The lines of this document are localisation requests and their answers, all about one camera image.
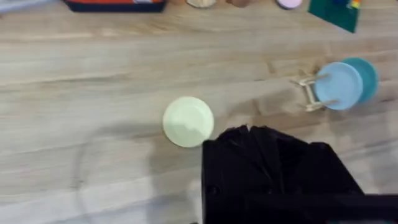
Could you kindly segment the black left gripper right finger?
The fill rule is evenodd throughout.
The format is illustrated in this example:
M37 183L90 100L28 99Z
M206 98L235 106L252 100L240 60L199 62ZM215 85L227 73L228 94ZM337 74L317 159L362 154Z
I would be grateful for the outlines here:
M261 167L276 191L299 195L364 193L329 144L305 142L267 126L253 126L250 133Z

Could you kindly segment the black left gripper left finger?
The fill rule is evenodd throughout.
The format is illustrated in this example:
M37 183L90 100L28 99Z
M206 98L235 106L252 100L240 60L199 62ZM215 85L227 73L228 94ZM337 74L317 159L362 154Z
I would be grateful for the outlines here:
M202 145L204 223L239 223L244 199L282 192L275 131L266 126L229 128Z

